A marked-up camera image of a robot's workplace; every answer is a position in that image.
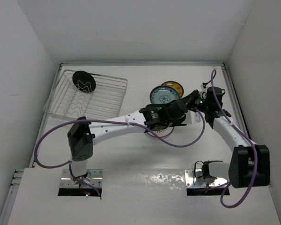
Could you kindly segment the yellow ornate plate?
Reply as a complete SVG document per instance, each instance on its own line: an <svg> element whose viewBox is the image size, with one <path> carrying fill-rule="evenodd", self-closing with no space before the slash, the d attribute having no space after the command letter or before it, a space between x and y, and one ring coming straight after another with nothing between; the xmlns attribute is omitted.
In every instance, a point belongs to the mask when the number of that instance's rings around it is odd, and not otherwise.
<svg viewBox="0 0 281 225"><path fill-rule="evenodd" d="M179 94L180 97L182 97L184 94L183 86L176 81L166 81L166 82L163 82L161 85L173 88Z"/></svg>

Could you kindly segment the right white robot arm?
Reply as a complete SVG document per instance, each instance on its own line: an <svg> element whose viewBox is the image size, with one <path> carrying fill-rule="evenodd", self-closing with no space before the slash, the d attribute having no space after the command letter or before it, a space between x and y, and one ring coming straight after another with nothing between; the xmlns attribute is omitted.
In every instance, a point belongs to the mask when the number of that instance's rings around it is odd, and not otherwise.
<svg viewBox="0 0 281 225"><path fill-rule="evenodd" d="M191 111L200 111L210 127L217 132L232 151L229 165L229 181L234 188L249 186L257 165L254 187L270 183L270 152L265 145L258 145L243 133L233 122L228 111L220 109L225 90L209 87L199 92L194 90L181 100Z"/></svg>

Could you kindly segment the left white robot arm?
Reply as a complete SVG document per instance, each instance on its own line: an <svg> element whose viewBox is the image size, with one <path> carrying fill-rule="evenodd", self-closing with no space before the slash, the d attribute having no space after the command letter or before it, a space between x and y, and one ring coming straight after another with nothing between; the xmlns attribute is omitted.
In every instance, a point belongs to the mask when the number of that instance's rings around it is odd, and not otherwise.
<svg viewBox="0 0 281 225"><path fill-rule="evenodd" d="M163 105L149 104L131 114L99 122L87 122L86 117L80 117L67 133L73 176L87 176L87 160L93 156L95 145L122 135L179 126L186 119L187 112L186 104L175 100Z"/></svg>

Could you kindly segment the white plate orange sunburst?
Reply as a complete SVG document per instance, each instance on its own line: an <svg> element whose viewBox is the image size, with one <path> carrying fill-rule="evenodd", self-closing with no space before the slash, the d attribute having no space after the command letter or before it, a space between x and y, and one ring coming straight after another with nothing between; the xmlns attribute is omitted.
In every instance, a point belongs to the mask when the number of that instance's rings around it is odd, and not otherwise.
<svg viewBox="0 0 281 225"><path fill-rule="evenodd" d="M159 131L154 131L153 133L163 139L170 136L173 133L173 131L174 131L174 127L168 127Z"/></svg>

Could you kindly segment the teal blue patterned plate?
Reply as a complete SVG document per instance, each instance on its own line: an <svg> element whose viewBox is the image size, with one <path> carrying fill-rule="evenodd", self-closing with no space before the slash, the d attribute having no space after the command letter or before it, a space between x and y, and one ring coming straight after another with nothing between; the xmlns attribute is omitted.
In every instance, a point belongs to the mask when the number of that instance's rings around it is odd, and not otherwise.
<svg viewBox="0 0 281 225"><path fill-rule="evenodd" d="M179 100L179 93L169 86L157 86L153 88L149 95L152 104L167 104L174 100Z"/></svg>

